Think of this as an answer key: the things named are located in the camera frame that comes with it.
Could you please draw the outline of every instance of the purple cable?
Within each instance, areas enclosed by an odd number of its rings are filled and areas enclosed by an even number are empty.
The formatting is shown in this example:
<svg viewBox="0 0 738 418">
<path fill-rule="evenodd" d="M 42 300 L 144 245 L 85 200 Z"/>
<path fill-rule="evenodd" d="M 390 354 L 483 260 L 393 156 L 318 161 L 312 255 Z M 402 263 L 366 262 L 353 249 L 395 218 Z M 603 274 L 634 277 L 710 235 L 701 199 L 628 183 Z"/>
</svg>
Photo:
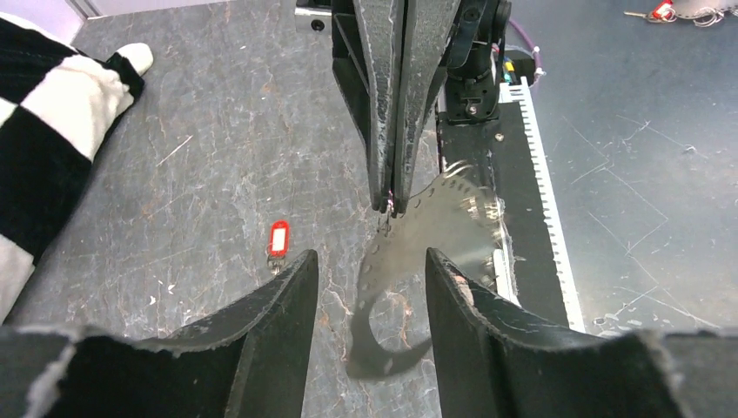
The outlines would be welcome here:
<svg viewBox="0 0 738 418">
<path fill-rule="evenodd" d="M 540 76 L 544 74 L 543 64 L 540 61 L 539 48 L 536 46 L 530 36 L 528 36 L 528 34 L 523 30 L 523 27 L 515 22 L 512 18 L 510 18 L 510 25 L 513 26 L 513 29 L 515 29 L 518 34 L 520 34 L 520 37 L 523 38 L 523 42 L 526 43 L 526 46 L 533 54 L 533 61 L 535 62 L 535 74 L 533 75 L 533 82 L 536 83 Z"/>
</svg>

